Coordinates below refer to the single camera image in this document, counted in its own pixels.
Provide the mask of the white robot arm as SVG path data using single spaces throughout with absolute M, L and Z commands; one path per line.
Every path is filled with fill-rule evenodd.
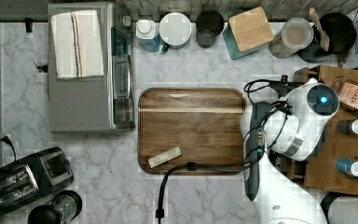
M 246 197 L 258 224 L 327 224 L 317 200 L 283 175 L 269 154 L 294 161 L 315 156 L 324 144 L 327 123 L 338 112 L 337 94 L 314 78 L 304 84 L 271 80 L 268 85 L 279 99 L 252 103 L 241 116 Z

